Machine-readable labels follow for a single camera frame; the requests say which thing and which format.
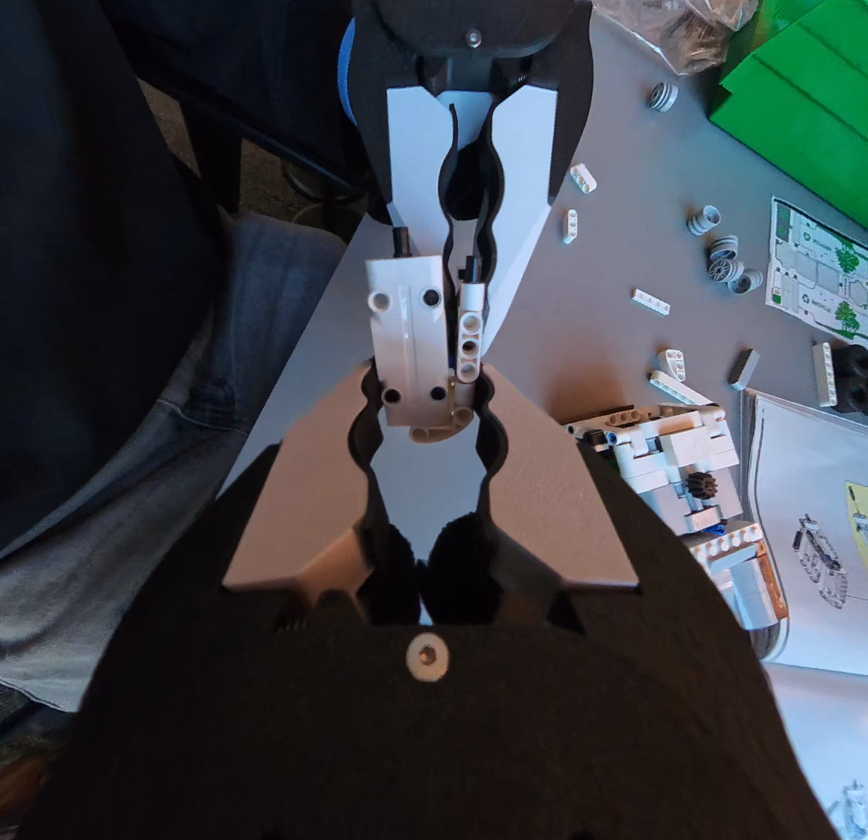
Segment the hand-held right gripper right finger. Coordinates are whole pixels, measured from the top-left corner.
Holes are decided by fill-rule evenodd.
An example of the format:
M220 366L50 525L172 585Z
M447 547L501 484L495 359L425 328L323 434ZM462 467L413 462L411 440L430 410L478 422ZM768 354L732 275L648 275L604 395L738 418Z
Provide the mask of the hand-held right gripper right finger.
M476 381L476 511L490 574L548 616L560 596L640 587L576 440L492 364Z

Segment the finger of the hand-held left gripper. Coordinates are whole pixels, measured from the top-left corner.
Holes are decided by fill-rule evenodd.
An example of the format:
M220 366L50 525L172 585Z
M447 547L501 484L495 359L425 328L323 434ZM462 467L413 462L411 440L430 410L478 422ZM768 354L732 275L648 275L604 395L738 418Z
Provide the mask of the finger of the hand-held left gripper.
M549 184L558 93L524 85L499 104L493 104L490 93L470 91L468 97L468 131L479 129L479 140L486 139L483 125L488 111L493 111L491 145L501 169L500 204L487 221L495 254L487 280L483 345L491 345L552 205Z
M440 258L445 295L453 298L452 225L443 186L458 155L458 118L422 86L389 88L386 101L393 224L407 228L416 255Z

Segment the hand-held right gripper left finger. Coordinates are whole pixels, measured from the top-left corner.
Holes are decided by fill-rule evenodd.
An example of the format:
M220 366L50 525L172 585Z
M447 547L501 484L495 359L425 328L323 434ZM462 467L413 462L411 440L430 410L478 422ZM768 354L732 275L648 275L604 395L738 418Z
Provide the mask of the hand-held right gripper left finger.
M303 610L359 591L388 552L390 521L373 471L383 443L374 360L353 370L286 433L223 577L233 592L288 591Z

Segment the white angled lego beam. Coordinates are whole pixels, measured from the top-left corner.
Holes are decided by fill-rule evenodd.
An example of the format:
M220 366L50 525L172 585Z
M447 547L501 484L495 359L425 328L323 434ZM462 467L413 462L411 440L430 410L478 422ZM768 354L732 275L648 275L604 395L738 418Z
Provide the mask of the white angled lego beam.
M456 373L459 382L469 385L479 376L483 352L486 285L481 261L467 256L459 275Z

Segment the white lego panel assembly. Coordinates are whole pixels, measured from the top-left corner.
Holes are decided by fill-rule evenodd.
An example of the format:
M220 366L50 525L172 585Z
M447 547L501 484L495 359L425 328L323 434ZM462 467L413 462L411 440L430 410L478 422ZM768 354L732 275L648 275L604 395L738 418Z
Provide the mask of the white lego panel assembly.
M374 362L386 422L417 444L460 433L473 418L450 367L448 297L439 255L416 256L407 227L392 228L392 255L365 261Z

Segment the white green lego truck model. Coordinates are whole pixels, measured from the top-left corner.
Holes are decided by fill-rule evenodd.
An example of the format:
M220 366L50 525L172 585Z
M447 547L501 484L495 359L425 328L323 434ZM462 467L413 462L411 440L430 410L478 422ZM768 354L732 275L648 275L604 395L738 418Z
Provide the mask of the white green lego truck model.
M563 428L613 465L687 548L744 629L787 620L763 528L742 516L732 474L740 460L721 407L630 406Z

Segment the white lego beam with holes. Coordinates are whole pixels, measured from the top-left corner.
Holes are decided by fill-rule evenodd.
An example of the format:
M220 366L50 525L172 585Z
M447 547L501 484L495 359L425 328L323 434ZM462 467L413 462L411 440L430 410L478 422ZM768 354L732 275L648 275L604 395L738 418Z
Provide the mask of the white lego beam with holes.
M835 408L838 405L838 393L830 344L814 343L811 347L811 355L819 406Z

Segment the cluster of black lego tires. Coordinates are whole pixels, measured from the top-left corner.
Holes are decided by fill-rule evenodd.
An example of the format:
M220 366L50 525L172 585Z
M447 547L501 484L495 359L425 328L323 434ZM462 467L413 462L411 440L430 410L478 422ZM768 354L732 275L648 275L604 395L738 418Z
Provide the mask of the cluster of black lego tires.
M867 415L867 348L851 344L831 352L837 401L841 414Z

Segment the person's blue jeans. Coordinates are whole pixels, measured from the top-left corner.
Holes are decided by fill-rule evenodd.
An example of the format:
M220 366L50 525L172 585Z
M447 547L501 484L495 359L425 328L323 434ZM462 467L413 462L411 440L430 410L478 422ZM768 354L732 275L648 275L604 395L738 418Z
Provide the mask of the person's blue jeans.
M345 251L322 229L222 216L226 285L135 433L2 545L2 712L79 710L126 610L212 501Z

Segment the black table leg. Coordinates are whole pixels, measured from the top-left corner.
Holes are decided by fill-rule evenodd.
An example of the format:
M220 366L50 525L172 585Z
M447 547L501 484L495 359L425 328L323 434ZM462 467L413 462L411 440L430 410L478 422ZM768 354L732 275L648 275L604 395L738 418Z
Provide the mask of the black table leg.
M242 136L212 108L188 100L179 103L201 178L229 214L241 203Z

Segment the clear plastic bag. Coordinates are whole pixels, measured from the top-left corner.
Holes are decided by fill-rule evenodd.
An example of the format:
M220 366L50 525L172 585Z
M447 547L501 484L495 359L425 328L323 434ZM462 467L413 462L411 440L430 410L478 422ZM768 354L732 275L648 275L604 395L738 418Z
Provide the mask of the clear plastic bag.
M758 0L591 1L598 14L679 76L723 65L732 36L758 7Z

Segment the open instruction booklet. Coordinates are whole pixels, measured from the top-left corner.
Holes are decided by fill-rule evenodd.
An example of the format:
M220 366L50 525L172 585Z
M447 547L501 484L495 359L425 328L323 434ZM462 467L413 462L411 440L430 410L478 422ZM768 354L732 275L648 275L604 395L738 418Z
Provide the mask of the open instruction booklet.
M788 617L759 652L797 760L841 838L866 838L866 427L772 396L745 403L745 477Z

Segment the green white sticker sheet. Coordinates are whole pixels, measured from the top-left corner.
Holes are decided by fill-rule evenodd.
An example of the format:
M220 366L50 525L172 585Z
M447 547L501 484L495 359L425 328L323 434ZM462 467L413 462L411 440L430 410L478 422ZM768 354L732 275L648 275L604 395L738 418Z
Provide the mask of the green white sticker sheet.
M782 198L770 203L765 304L852 343L867 342L867 246Z

